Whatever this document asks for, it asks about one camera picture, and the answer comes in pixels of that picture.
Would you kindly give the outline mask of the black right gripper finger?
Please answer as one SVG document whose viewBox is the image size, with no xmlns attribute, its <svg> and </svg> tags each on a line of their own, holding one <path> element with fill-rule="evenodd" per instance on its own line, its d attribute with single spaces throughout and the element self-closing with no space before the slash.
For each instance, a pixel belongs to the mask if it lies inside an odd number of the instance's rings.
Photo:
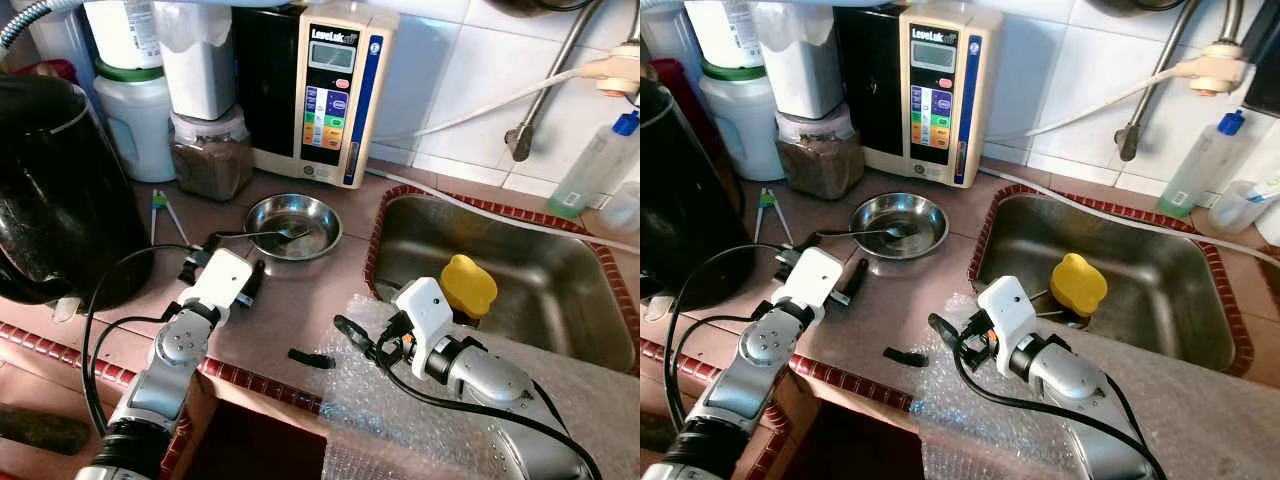
<svg viewBox="0 0 1280 480">
<path fill-rule="evenodd" d="M 367 332 L 346 315 L 333 317 L 334 328 L 369 361 L 379 365 L 378 344 L 370 338 Z"/>
<path fill-rule="evenodd" d="M 928 323 L 943 344 L 947 346 L 954 355 L 957 355 L 961 360 L 964 360 L 968 351 L 965 344 L 966 335 L 940 314 L 931 314 Z"/>
</svg>

